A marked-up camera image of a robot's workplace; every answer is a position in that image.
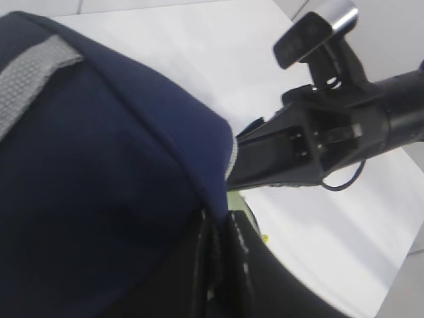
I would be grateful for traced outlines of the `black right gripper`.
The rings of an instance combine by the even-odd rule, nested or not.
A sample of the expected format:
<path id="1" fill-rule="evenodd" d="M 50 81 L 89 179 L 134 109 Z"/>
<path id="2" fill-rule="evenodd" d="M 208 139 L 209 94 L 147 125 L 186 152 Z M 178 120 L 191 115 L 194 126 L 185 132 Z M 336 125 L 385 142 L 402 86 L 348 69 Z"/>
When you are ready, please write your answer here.
<path id="1" fill-rule="evenodd" d="M 392 149 L 384 94 L 347 43 L 281 45 L 281 65 L 296 62 L 308 65 L 313 85 L 284 94 L 288 127 L 273 130 L 260 117 L 236 135 L 229 191 L 317 186 L 331 172 Z"/>

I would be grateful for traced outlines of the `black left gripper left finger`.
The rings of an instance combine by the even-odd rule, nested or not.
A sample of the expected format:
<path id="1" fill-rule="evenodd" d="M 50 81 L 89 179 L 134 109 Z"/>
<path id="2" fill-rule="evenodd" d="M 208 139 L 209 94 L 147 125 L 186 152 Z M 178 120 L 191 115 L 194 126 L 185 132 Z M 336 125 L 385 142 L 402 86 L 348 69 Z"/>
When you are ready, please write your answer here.
<path id="1" fill-rule="evenodd" d="M 215 298 L 211 223 L 196 211 L 179 242 L 110 317 L 224 317 Z"/>

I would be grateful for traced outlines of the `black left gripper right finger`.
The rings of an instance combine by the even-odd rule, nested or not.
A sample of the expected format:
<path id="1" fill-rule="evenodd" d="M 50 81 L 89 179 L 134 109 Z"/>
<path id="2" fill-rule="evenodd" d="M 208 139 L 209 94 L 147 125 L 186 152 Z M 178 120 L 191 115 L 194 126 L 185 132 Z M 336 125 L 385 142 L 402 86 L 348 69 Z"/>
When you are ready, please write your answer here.
<path id="1" fill-rule="evenodd" d="M 235 317 L 347 317 L 301 283 L 271 253 L 244 211 L 225 223 L 227 285 Z"/>

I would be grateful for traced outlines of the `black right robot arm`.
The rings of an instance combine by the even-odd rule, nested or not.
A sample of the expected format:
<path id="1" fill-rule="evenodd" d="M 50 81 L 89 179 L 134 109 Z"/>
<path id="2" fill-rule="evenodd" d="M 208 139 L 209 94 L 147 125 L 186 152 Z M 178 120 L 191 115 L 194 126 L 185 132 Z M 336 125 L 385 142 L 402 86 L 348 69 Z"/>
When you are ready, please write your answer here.
<path id="1" fill-rule="evenodd" d="M 323 186 L 331 173 L 423 140 L 423 70 L 375 83 L 346 41 L 305 59 L 313 83 L 282 95 L 282 108 L 237 138 L 229 190 Z"/>

